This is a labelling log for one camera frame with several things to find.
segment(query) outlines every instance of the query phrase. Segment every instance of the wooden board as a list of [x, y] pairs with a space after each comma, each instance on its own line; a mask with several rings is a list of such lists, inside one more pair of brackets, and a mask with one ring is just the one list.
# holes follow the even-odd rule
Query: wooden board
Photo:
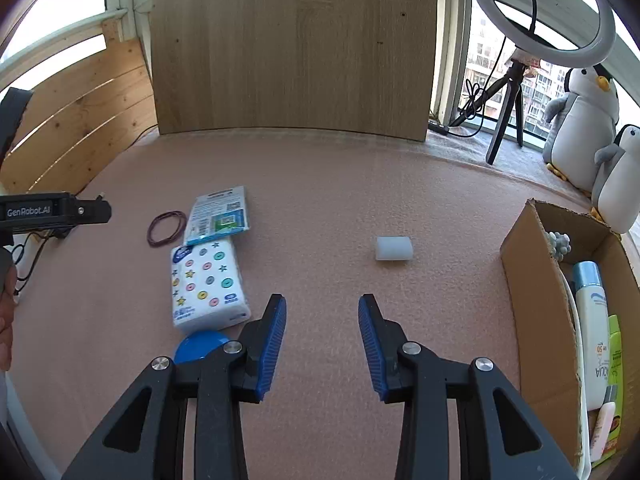
[[33, 89], [33, 97], [22, 115], [13, 145], [69, 103], [97, 86], [144, 65], [140, 42], [135, 38], [125, 43], [111, 44], [108, 49], [73, 63], [45, 79]]
[[45, 172], [30, 192], [80, 192], [156, 122], [154, 99], [149, 96], [78, 142]]
[[424, 140], [436, 0], [154, 0], [162, 134], [282, 126]]
[[0, 181], [24, 193], [49, 167], [101, 124], [153, 94], [144, 66], [109, 81], [62, 108], [7, 155]]

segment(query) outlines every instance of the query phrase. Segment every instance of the bottle cap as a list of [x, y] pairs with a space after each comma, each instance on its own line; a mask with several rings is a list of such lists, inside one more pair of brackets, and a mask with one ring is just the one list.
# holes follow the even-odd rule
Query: bottle cap
[[609, 333], [615, 334], [616, 332], [620, 332], [620, 323], [618, 322], [618, 316], [611, 314], [609, 316]]
[[617, 398], [618, 398], [618, 385], [610, 384], [609, 386], [607, 386], [607, 391], [604, 394], [603, 404], [606, 404], [607, 402], [616, 402]]
[[579, 262], [574, 265], [575, 291], [588, 285], [602, 286], [600, 270], [595, 262]]

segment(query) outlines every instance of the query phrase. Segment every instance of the cardboard box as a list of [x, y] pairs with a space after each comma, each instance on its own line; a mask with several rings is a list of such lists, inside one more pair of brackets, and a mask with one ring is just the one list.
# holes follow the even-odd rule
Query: cardboard box
[[[572, 251], [562, 264], [549, 253], [545, 232], [567, 233]], [[527, 201], [500, 248], [509, 284], [520, 352], [520, 392], [550, 431], [569, 462], [580, 453], [580, 389], [575, 332], [561, 267], [593, 260], [600, 267], [609, 314], [622, 332], [624, 405], [618, 453], [640, 428], [640, 290], [622, 247], [591, 216], [553, 204]]]

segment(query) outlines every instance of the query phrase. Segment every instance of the metal screw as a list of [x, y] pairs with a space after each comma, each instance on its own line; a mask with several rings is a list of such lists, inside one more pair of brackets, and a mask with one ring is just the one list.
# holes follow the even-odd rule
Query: metal screw
[[488, 357], [479, 357], [476, 359], [476, 368], [482, 372], [489, 372], [494, 369], [494, 362]]
[[169, 367], [170, 363], [171, 361], [169, 361], [168, 357], [156, 357], [153, 361], [151, 361], [151, 367], [154, 370], [166, 370]]
[[405, 354], [416, 355], [420, 353], [420, 350], [422, 350], [420, 345], [418, 345], [418, 343], [414, 343], [413, 341], [407, 341], [402, 345], [402, 351]]
[[237, 354], [242, 350], [242, 343], [239, 341], [228, 341], [223, 346], [223, 350], [227, 354]]

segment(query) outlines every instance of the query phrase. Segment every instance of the white foam block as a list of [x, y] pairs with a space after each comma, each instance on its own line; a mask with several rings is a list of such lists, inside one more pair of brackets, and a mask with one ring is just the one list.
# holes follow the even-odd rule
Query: white foam block
[[377, 260], [410, 260], [414, 247], [408, 236], [379, 236], [376, 241]]
[[174, 326], [190, 334], [251, 317], [230, 237], [171, 252]]

